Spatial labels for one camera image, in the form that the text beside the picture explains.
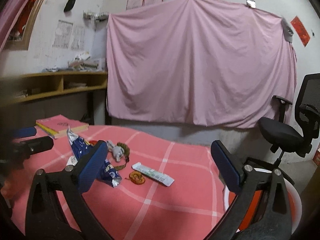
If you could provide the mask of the left hand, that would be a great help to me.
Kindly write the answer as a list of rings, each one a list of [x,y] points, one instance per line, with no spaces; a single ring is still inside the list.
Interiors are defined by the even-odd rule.
[[[1,194],[5,199],[12,199],[22,191],[28,182],[28,174],[25,169],[13,170],[4,181]]]

